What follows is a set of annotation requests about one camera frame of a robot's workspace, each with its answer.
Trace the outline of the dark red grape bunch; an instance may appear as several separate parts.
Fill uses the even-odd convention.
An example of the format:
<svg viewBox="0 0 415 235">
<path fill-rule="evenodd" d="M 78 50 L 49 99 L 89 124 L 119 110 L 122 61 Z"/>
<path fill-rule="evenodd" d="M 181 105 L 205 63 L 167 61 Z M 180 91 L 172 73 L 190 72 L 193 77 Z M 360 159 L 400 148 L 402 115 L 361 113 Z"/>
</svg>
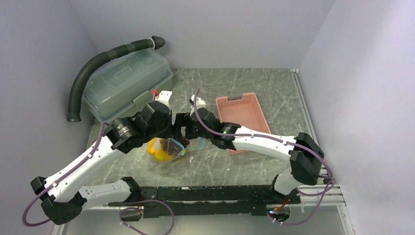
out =
<svg viewBox="0 0 415 235">
<path fill-rule="evenodd" d="M 180 143 L 184 146 L 187 147 L 190 145 L 190 141 L 187 138 L 181 138 Z"/>
</svg>

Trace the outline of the clear zip top bag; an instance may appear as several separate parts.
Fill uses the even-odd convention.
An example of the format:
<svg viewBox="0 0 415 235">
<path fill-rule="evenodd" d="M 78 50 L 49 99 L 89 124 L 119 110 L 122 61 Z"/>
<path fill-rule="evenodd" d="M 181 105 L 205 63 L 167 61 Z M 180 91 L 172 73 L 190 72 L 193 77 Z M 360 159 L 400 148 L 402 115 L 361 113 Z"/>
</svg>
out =
<svg viewBox="0 0 415 235">
<path fill-rule="evenodd" d="M 205 140 L 203 138 L 185 139 L 182 142 L 173 138 L 154 138 L 147 143 L 146 152 L 156 161 L 167 163 L 191 151 L 201 150 L 204 146 Z"/>
</svg>

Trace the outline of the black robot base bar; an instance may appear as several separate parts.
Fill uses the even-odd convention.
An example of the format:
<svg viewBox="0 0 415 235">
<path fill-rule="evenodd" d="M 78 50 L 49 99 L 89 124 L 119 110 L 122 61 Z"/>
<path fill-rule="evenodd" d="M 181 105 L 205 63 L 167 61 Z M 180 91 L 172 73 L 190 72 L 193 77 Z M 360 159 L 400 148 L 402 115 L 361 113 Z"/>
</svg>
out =
<svg viewBox="0 0 415 235">
<path fill-rule="evenodd" d="M 144 218 L 174 215 L 250 214 L 263 216 L 272 207 L 299 204 L 295 191 L 284 196 L 269 185 L 142 187 Z"/>
</svg>

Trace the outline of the yellow mango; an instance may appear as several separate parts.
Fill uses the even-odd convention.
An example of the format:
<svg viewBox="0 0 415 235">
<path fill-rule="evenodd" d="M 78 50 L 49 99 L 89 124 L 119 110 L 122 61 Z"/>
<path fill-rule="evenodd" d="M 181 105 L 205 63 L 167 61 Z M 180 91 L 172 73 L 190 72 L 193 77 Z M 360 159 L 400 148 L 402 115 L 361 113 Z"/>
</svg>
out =
<svg viewBox="0 0 415 235">
<path fill-rule="evenodd" d="M 154 157 L 159 162 L 170 162 L 175 159 L 176 155 L 169 155 L 168 152 L 158 150 L 154 153 Z"/>
</svg>

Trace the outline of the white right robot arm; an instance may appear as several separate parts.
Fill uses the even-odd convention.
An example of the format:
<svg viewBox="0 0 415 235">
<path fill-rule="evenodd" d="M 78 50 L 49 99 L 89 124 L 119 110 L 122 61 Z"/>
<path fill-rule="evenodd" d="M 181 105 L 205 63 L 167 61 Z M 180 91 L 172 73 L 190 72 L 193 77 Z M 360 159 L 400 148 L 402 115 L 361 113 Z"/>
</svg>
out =
<svg viewBox="0 0 415 235">
<path fill-rule="evenodd" d="M 176 114 L 173 126 L 177 130 L 176 140 L 203 138 L 219 149 L 251 151 L 288 162 L 289 167 L 271 183 L 270 198 L 275 203 L 282 203 L 301 185 L 316 185 L 320 178 L 324 153 L 307 133 L 263 133 L 237 123 L 221 122 L 206 108 Z"/>
</svg>

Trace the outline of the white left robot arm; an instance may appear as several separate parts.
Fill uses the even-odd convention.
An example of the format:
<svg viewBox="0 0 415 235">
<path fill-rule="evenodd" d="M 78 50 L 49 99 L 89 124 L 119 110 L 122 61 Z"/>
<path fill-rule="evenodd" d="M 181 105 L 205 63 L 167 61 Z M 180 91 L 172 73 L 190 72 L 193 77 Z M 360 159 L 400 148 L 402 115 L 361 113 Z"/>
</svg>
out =
<svg viewBox="0 0 415 235">
<path fill-rule="evenodd" d="M 171 113 L 168 100 L 156 99 L 134 116 L 115 119 L 103 127 L 95 144 L 62 170 L 32 180 L 31 186 L 41 199 L 48 220 L 62 225 L 82 211 L 104 203 L 137 204 L 142 199 L 141 188 L 132 177 L 98 186 L 86 184 L 112 161 L 168 133 Z"/>
</svg>

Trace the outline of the translucent green storage box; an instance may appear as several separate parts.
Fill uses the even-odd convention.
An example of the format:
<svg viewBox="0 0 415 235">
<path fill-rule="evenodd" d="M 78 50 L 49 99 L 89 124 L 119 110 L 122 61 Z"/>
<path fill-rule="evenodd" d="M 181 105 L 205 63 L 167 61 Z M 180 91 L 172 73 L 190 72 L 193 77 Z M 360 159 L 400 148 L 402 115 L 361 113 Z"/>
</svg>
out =
<svg viewBox="0 0 415 235">
<path fill-rule="evenodd" d="M 100 67 L 83 92 L 82 102 L 100 122 L 130 117 L 152 100 L 151 91 L 171 90 L 173 72 L 153 49 L 141 50 Z"/>
</svg>

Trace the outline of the yellow fruit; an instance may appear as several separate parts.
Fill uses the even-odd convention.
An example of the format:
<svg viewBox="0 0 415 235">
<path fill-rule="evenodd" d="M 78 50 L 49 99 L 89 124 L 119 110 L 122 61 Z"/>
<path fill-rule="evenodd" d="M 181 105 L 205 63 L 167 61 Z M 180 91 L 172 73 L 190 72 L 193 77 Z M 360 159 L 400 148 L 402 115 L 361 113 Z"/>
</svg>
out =
<svg viewBox="0 0 415 235">
<path fill-rule="evenodd" d="M 155 144 L 156 140 L 157 140 L 157 138 L 153 138 L 147 143 L 147 153 L 149 155 L 152 155 L 152 156 L 155 155 L 156 151 L 154 149 L 154 144 Z"/>
</svg>

